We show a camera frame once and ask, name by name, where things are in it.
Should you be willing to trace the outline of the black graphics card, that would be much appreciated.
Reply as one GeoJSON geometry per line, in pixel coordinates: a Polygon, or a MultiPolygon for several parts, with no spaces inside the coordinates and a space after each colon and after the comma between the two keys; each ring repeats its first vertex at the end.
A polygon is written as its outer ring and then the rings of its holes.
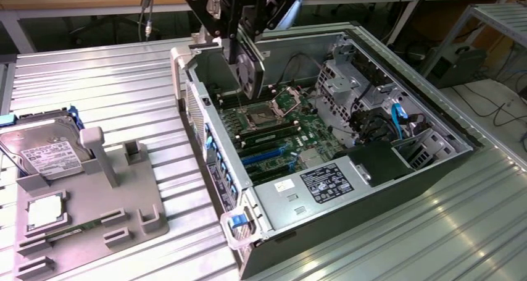
{"type": "Polygon", "coordinates": [[[256,99],[264,81],[264,58],[245,31],[237,29],[235,74],[248,99],[256,99]]]}

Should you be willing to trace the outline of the black office chair base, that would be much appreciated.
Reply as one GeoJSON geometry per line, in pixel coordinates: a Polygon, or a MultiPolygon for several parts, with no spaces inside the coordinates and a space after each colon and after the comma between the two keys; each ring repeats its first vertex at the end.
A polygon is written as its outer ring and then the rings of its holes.
{"type": "Polygon", "coordinates": [[[115,44],[119,44],[119,26],[128,25],[136,30],[137,34],[137,39],[139,42],[147,41],[149,38],[160,39],[160,32],[159,29],[149,27],[147,24],[149,23],[144,13],[139,14],[137,19],[131,19],[129,14],[124,15],[91,15],[89,16],[89,22],[76,28],[72,29],[72,23],[71,23],[71,18],[64,17],[63,20],[67,23],[68,26],[68,37],[71,42],[75,45],[81,45],[83,44],[83,39],[81,39],[81,34],[92,31],[92,30],[99,30],[103,28],[104,25],[111,25],[111,35],[109,37],[112,38],[112,41],[115,44]]]}

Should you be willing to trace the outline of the metal socket cover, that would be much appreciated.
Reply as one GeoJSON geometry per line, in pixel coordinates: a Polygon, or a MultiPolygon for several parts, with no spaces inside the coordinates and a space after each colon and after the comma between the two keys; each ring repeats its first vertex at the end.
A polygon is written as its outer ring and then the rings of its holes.
{"type": "Polygon", "coordinates": [[[275,115],[284,118],[301,104],[300,97],[300,92],[289,86],[280,91],[269,102],[275,115]]]}

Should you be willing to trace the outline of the CPU socket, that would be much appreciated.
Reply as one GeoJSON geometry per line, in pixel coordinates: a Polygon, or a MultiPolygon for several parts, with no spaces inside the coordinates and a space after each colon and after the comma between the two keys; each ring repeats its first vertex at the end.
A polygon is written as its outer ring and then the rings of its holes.
{"type": "Polygon", "coordinates": [[[244,117],[247,119],[248,128],[252,130],[283,123],[283,119],[275,114],[268,104],[248,106],[244,117]]]}

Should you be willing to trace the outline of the green motherboard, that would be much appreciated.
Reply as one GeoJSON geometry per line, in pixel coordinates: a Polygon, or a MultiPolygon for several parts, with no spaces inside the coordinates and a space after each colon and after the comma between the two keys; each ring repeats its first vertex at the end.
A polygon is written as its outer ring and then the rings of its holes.
{"type": "Polygon", "coordinates": [[[287,87],[288,86],[285,85],[268,86],[263,91],[263,95],[257,99],[248,99],[243,95],[243,110],[239,108],[236,94],[217,94],[215,107],[240,160],[244,157],[253,156],[269,150],[284,148],[285,152],[279,157],[273,157],[251,165],[267,164],[269,166],[277,166],[288,163],[289,174],[292,174],[308,169],[303,166],[297,156],[301,151],[309,148],[316,148],[319,153],[323,155],[324,162],[328,162],[333,158],[333,155],[340,150],[345,149],[344,139],[351,135],[351,132],[337,130],[324,123],[319,116],[317,108],[315,107],[315,97],[317,95],[315,88],[303,88],[300,86],[291,87],[300,92],[301,104],[284,118],[281,118],[283,123],[257,128],[256,130],[249,129],[247,119],[244,117],[247,107],[256,104],[269,105],[269,102],[277,93],[287,87]],[[256,135],[260,132],[269,132],[292,126],[299,126],[296,135],[261,145],[243,148],[236,141],[240,136],[256,135]]]}

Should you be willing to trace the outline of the RAM stick with black chips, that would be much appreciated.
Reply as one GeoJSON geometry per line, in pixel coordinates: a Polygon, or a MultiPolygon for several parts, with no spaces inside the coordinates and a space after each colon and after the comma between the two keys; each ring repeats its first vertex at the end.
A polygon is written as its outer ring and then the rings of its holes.
{"type": "Polygon", "coordinates": [[[240,136],[236,141],[239,142],[243,148],[261,145],[264,143],[276,141],[288,136],[296,135],[299,131],[299,126],[285,127],[269,132],[260,132],[256,135],[251,136],[240,136]]]}

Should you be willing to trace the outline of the blue expansion slot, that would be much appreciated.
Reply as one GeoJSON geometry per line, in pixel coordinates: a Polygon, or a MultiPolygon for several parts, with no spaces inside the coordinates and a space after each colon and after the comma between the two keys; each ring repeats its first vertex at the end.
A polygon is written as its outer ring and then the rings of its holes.
{"type": "Polygon", "coordinates": [[[277,148],[277,149],[269,150],[264,153],[259,153],[253,156],[244,157],[241,159],[241,164],[244,166],[251,165],[256,162],[264,161],[264,160],[271,159],[273,157],[279,157],[284,152],[285,152],[284,148],[277,148]]]}

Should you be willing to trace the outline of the long black expansion slot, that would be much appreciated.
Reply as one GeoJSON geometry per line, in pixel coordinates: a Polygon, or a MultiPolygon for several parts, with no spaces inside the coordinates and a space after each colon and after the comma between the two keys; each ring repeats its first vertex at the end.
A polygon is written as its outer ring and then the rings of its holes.
{"type": "Polygon", "coordinates": [[[275,168],[251,176],[255,185],[263,184],[289,174],[288,168],[275,168]]]}
{"type": "Polygon", "coordinates": [[[260,175],[260,174],[264,174],[268,172],[269,173],[275,173],[275,172],[281,173],[281,172],[287,172],[288,170],[289,170],[288,163],[284,163],[277,166],[269,166],[267,164],[260,164],[260,165],[255,164],[255,165],[245,167],[245,171],[249,176],[260,175]]]}

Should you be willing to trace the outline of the grey slatted metal shelf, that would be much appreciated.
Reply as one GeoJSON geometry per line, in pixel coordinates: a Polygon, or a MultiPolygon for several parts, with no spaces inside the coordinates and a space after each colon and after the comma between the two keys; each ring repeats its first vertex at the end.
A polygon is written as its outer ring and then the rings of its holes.
{"type": "Polygon", "coordinates": [[[527,49],[527,3],[522,1],[470,5],[446,35],[434,55],[424,60],[423,66],[419,69],[422,76],[428,76],[442,57],[442,52],[454,42],[455,37],[471,18],[476,18],[483,25],[491,26],[492,29],[499,31],[527,49]]]}

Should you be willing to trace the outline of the black plastic air shroud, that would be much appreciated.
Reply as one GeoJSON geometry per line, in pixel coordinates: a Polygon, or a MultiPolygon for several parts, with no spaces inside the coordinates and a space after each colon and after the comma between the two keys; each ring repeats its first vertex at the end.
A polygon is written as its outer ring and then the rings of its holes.
{"type": "Polygon", "coordinates": [[[368,173],[368,184],[372,187],[414,172],[388,141],[372,141],[365,145],[353,146],[347,150],[347,155],[353,164],[368,173]]]}

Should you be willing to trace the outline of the hard disk with blue carrier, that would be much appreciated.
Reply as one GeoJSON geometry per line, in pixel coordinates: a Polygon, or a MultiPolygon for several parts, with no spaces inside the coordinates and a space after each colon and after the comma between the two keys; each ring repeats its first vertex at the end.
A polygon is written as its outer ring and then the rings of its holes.
{"type": "Polygon", "coordinates": [[[47,180],[77,174],[81,163],[93,158],[80,144],[84,129],[75,106],[36,114],[0,115],[0,152],[24,176],[47,180]]]}

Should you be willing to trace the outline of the silver power supply unit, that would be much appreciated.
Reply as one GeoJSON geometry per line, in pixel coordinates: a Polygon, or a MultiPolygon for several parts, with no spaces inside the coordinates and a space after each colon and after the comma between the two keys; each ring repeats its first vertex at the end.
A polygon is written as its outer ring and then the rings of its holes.
{"type": "Polygon", "coordinates": [[[345,156],[256,186],[272,229],[292,229],[351,204],[371,192],[369,179],[345,156]]]}

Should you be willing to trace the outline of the blue case release latch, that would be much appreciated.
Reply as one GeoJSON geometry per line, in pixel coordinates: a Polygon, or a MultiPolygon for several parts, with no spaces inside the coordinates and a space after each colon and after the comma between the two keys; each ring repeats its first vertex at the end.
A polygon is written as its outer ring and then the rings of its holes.
{"type": "Polygon", "coordinates": [[[229,228],[233,230],[237,227],[248,224],[247,216],[244,214],[236,214],[228,218],[227,223],[229,228]]]}

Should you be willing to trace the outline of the grey parts rack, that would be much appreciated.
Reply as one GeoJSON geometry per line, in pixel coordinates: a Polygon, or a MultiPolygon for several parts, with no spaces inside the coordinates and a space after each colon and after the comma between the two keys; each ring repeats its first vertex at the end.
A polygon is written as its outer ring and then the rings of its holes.
{"type": "Polygon", "coordinates": [[[145,145],[128,140],[105,151],[100,127],[80,131],[80,143],[93,153],[81,172],[55,180],[16,176],[16,281],[44,281],[169,231],[145,145]],[[63,216],[35,229],[27,224],[29,203],[52,195],[63,199],[63,216]],[[44,239],[97,219],[99,227],[53,242],[44,239]]]}

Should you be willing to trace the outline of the green RAM stick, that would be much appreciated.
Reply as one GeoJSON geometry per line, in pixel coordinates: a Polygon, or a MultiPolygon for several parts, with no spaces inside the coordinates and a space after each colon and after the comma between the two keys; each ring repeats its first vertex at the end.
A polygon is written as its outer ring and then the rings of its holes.
{"type": "Polygon", "coordinates": [[[76,233],[85,232],[101,225],[101,220],[92,220],[89,222],[85,222],[84,224],[75,225],[73,227],[68,227],[57,232],[51,232],[49,234],[45,235],[44,239],[49,242],[53,242],[64,237],[68,237],[76,233]]]}

